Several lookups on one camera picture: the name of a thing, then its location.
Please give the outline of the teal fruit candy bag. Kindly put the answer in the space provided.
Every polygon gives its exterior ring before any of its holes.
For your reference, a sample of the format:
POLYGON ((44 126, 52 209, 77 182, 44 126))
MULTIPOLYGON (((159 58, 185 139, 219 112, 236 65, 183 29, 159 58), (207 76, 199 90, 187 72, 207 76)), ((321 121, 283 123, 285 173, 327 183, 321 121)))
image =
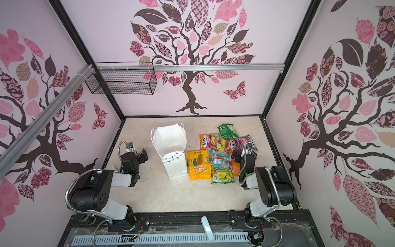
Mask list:
POLYGON ((209 160, 215 169, 230 168, 231 154, 225 151, 209 150, 209 160))

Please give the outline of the white paper gift bag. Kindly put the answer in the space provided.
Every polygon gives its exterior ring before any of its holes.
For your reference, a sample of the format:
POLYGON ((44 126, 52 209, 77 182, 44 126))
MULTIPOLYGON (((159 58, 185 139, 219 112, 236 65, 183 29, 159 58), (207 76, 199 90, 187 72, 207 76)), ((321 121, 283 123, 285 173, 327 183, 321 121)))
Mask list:
POLYGON ((187 134, 184 124, 152 129, 150 138, 169 179, 187 176, 187 134))

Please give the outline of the yellow gummy snack bag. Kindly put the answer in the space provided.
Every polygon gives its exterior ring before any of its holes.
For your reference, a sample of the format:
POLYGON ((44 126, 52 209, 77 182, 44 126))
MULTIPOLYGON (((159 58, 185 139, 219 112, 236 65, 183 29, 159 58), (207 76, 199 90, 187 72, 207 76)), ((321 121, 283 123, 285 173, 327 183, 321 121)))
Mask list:
POLYGON ((187 169, 191 181, 211 179, 211 163, 208 151, 187 152, 187 169))

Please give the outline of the green lemon candy bag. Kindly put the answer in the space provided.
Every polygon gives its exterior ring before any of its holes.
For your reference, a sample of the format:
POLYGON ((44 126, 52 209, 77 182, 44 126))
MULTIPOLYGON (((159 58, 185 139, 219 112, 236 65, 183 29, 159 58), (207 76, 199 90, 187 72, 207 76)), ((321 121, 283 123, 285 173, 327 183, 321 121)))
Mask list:
POLYGON ((234 175, 229 165, 211 167, 211 184, 230 184, 234 182, 234 175))

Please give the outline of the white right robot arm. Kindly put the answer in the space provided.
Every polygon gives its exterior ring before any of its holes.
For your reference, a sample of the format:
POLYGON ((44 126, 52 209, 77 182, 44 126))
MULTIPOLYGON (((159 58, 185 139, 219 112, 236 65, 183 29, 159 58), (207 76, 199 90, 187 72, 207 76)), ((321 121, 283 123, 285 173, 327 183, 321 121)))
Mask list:
POLYGON ((231 159, 240 165, 239 185, 245 190, 259 190, 259 197, 244 210, 246 217, 266 218, 297 200, 296 189, 283 167, 256 166, 257 153, 252 143, 246 143, 242 151, 233 151, 231 159))

